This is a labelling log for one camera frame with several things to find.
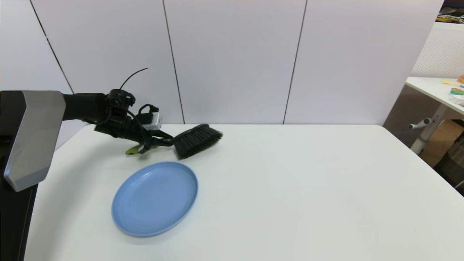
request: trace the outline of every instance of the black brush bristles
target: black brush bristles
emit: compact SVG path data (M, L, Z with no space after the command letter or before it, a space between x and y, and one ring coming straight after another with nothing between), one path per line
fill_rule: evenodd
M221 138L221 132L208 124L200 124L177 135L173 141L179 158L185 159L215 145Z

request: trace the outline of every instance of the blue plate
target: blue plate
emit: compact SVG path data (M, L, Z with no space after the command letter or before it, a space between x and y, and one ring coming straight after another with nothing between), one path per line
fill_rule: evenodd
M198 180L187 166L161 162L130 176L116 192L111 212L120 230L134 236L163 233L190 211Z

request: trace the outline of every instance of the white wall panel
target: white wall panel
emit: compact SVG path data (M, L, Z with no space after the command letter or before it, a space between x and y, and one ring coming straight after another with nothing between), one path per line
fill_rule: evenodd
M74 92L119 88L182 123L162 0L32 0Z
M0 18L0 91L53 90L71 94L31 3L2 1ZM57 147L86 124L65 121Z
M285 123L383 124L441 0L310 0Z
M186 123L282 123L305 0L165 0Z

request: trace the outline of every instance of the black antenna wire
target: black antenna wire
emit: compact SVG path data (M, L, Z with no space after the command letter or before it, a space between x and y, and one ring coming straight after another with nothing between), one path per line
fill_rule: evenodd
M138 71L134 72L131 76L129 76L129 78L127 78L127 79L124 81L124 83L121 85L121 87L119 87L119 89L121 90L122 87L124 86L124 84L126 84L126 82L127 82L132 76L134 76L134 75L136 75L138 72L141 72L141 71L146 70L146 69L148 69L148 68L141 69L141 70L138 70Z

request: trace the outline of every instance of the white table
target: white table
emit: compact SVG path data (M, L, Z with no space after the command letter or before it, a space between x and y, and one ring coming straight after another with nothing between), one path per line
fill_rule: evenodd
M82 129L39 185L26 260L463 260L464 198L382 127L212 127L223 139L182 160L200 183L192 211L148 238L119 231L111 203L173 150L127 157L134 143Z
M442 84L441 81L456 82L456 79L409 77L406 81L407 86L416 89L419 92L441 103L432 117L432 123L424 129L424 131L411 146L411 150L416 154L419 154L424 148L425 144L429 142L430 136L432 136L434 131L438 128L438 126L440 126L441 122L445 118L446 112L449 109L452 109L453 111L461 114L462 118L464 118L464 107L454 104L448 99L451 88L456 87Z

